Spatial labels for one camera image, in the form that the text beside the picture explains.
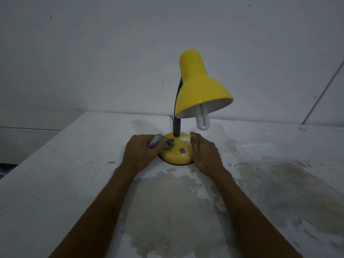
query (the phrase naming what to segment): desk lamp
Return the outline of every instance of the desk lamp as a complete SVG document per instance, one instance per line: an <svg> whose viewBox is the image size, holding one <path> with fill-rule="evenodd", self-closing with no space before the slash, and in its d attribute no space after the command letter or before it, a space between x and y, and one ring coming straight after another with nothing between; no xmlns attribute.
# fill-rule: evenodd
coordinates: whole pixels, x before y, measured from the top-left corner
<svg viewBox="0 0 344 258"><path fill-rule="evenodd" d="M179 58L181 78L174 103L173 132L165 135L173 140L171 149L159 156L172 165L193 163L190 135L180 132L181 119L196 118L197 127L210 127L208 113L222 109L233 102L233 96L217 80L208 76L197 50L187 50Z"/></svg>

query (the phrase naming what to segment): person's left hand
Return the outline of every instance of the person's left hand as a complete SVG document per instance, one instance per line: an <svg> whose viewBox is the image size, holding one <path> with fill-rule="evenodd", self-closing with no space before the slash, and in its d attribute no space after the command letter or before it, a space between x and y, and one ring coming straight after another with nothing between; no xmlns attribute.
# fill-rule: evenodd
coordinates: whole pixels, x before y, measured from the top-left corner
<svg viewBox="0 0 344 258"><path fill-rule="evenodd" d="M148 147L148 142L154 135L133 135L126 145L121 167L130 169L136 174L146 168L149 163L163 150L166 138L161 139L153 149Z"/></svg>

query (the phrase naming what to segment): lamp shade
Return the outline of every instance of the lamp shade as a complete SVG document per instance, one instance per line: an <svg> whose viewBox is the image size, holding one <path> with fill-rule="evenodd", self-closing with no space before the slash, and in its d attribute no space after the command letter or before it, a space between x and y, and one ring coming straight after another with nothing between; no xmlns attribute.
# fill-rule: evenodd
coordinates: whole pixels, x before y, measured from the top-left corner
<svg viewBox="0 0 344 258"><path fill-rule="evenodd" d="M233 96L225 86L208 76L202 57L197 50L183 52L179 59L179 67L183 86L175 104L177 118L196 117L200 104L205 105L210 113L233 102Z"/></svg>

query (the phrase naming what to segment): white table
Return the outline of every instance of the white table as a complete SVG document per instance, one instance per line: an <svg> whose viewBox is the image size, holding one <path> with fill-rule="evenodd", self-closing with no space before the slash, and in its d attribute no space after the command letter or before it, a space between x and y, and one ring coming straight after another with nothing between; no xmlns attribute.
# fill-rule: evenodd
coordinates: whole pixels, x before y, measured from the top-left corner
<svg viewBox="0 0 344 258"><path fill-rule="evenodd" d="M0 257L48 256L109 180L131 135L171 128L170 117L79 117L0 180ZM195 120L182 120L182 131L197 131ZM211 120L201 134L215 142L240 187L305 257L344 256L344 128ZM231 141L257 138L278 143L298 161L248 166ZM238 253L228 213L194 164L157 158L138 174L108 257L230 256Z"/></svg>

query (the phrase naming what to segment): person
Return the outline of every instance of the person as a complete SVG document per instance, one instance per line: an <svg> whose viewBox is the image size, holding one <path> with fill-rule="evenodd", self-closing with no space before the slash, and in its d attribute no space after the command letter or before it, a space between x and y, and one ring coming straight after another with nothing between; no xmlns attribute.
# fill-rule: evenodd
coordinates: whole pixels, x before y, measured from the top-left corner
<svg viewBox="0 0 344 258"><path fill-rule="evenodd" d="M213 142L191 132L196 167L217 186L232 220L237 241L246 257L301 257L259 211L224 168ZM71 231L49 256L105 257L126 192L134 177L163 150L166 139L150 149L154 135L134 135L126 145L122 163Z"/></svg>

